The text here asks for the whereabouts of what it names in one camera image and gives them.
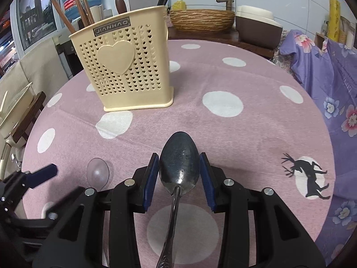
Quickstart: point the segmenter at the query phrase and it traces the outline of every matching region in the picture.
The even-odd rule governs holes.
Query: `heart emblem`
[[[133,63],[135,47],[128,41],[119,41],[113,46],[103,45],[98,49],[97,57],[107,69],[122,75]]]

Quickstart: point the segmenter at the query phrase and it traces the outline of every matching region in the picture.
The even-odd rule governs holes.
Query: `purple blanket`
[[[330,133],[336,182],[316,240],[328,264],[357,225],[357,55],[332,40],[326,40],[320,50],[299,30],[290,31],[280,53],[293,54],[291,68],[320,109]]]

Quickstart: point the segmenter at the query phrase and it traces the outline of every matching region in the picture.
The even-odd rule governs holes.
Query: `bronze faucet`
[[[224,3],[226,2],[226,10],[227,11],[232,11],[232,4],[234,0],[216,0],[217,3]]]

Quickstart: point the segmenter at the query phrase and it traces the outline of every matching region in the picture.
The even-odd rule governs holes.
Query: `pink tablecloth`
[[[237,47],[188,40],[169,41],[168,47],[174,87],[169,108],[105,113],[84,72],[51,99],[30,134],[23,169],[54,163],[59,173],[28,191],[28,217],[40,217],[46,203],[74,187],[87,187],[86,167],[92,158],[107,162],[111,176],[105,189],[113,188],[182,130],[228,177],[250,189],[273,188],[315,240],[330,206],[335,172],[328,131],[308,94],[284,70]],[[325,199],[306,197],[306,170],[286,176],[284,167],[294,164],[293,159],[282,164],[284,153],[328,171],[316,175],[319,187],[329,184],[321,192]],[[135,215],[142,267],[156,266],[170,204],[158,179],[149,211]],[[217,267],[223,219],[207,207],[199,181],[180,203],[175,263]]]

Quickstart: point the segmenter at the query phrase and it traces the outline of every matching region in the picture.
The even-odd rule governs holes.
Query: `soap dispenser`
[[[172,5],[172,10],[185,10],[185,9],[186,9],[186,3],[183,0],[177,0]]]

